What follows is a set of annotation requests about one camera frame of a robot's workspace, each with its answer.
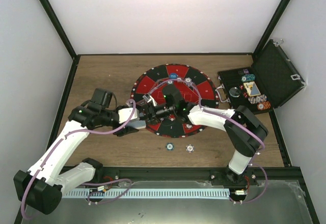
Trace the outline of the white chip stack mat top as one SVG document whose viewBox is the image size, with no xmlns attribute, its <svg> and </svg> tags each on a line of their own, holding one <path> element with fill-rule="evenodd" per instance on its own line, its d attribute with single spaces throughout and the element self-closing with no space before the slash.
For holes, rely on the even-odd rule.
<svg viewBox="0 0 326 224">
<path fill-rule="evenodd" d="M 184 81 L 188 86 L 192 85 L 192 80 L 189 77 L 185 78 Z"/>
</svg>

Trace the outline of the blue small blind button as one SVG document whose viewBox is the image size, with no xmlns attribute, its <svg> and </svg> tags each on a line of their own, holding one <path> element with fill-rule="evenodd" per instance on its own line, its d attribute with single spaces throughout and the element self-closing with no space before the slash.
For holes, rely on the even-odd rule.
<svg viewBox="0 0 326 224">
<path fill-rule="evenodd" d="M 177 79 L 179 76 L 176 73 L 170 73 L 169 74 L 169 79 Z"/>
</svg>

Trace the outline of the blue backed card deck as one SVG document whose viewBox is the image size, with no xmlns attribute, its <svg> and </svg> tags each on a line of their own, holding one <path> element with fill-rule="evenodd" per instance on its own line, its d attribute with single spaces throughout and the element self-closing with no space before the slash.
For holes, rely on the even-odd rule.
<svg viewBox="0 0 326 224">
<path fill-rule="evenodd" d="M 146 128 L 146 122 L 145 121 L 129 122 L 127 126 L 140 130 Z"/>
</svg>

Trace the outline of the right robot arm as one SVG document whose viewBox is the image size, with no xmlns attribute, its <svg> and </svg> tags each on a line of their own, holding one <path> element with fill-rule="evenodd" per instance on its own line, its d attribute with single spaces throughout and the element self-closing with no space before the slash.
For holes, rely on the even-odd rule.
<svg viewBox="0 0 326 224">
<path fill-rule="evenodd" d="M 165 86 L 162 93 L 165 99 L 163 104 L 157 104 L 151 93 L 143 96 L 143 120 L 155 125 L 173 116 L 182 124 L 225 131 L 235 149 L 226 168 L 226 178 L 233 185 L 239 184 L 255 155 L 265 149 L 267 128 L 245 106 L 223 110 L 187 102 L 174 85 Z"/>
</svg>

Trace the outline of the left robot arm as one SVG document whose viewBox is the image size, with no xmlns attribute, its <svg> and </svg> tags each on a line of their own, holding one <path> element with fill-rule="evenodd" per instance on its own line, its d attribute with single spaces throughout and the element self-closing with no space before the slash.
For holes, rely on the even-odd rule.
<svg viewBox="0 0 326 224">
<path fill-rule="evenodd" d="M 50 214 L 62 196 L 76 187 L 102 185 L 103 165 L 94 159 L 86 158 L 64 173 L 62 169 L 83 140 L 90 134 L 102 134 L 99 128 L 111 127 L 106 135 L 119 134 L 129 130 L 129 122 L 139 119 L 133 99 L 128 99 L 125 106 L 110 110 L 108 107 L 114 98 L 112 92 L 96 89 L 90 100 L 72 110 L 63 130 L 43 156 L 26 172 L 16 173 L 13 180 L 24 219 L 30 219 L 26 214 L 27 206 Z"/>
</svg>

